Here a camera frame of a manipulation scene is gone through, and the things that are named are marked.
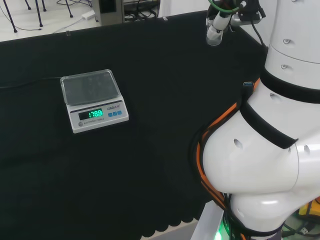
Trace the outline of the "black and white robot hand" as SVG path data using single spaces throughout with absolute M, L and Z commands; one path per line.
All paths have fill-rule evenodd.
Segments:
M 232 16 L 243 6 L 241 3 L 237 3 L 236 0 L 209 0 L 208 2 L 207 35 L 217 34 L 220 36 L 228 28 Z

